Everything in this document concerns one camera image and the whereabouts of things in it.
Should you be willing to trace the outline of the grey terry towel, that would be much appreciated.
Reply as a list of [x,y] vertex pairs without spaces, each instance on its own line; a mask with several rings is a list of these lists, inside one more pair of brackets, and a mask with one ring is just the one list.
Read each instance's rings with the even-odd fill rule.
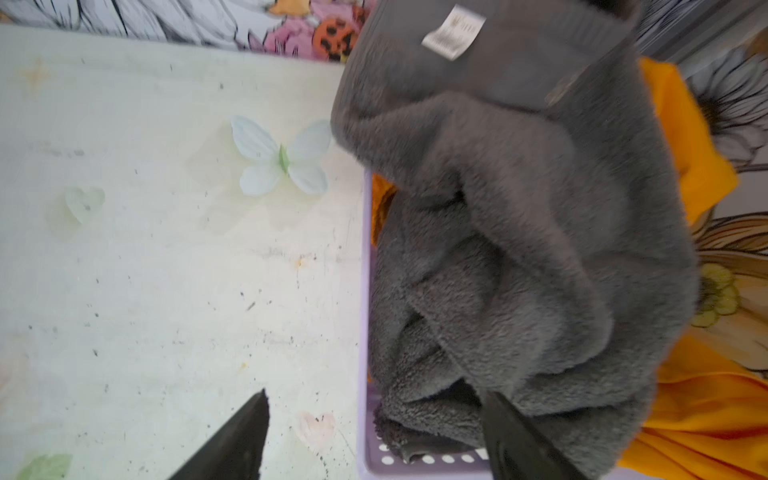
[[588,478],[647,418],[697,260],[639,68],[642,1],[381,1],[338,143],[395,186],[376,248],[374,421],[410,461],[485,446],[501,394]]

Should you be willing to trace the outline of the lilac perforated plastic basket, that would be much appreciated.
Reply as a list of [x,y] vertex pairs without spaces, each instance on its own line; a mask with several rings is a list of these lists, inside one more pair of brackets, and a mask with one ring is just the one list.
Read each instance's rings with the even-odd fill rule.
[[498,392],[577,468],[614,468],[647,415],[659,348],[637,326],[657,221],[614,176],[390,171],[369,367],[405,460],[483,443]]

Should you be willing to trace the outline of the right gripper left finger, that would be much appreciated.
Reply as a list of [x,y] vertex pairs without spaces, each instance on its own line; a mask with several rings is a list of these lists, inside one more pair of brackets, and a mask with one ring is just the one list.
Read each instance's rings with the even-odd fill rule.
[[254,394],[170,480],[259,480],[270,422],[266,391]]

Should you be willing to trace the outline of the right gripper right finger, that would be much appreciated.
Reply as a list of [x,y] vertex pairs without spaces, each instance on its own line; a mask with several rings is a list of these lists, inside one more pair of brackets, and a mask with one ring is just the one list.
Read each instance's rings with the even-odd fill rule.
[[500,393],[485,395],[481,424],[495,480],[588,479]]

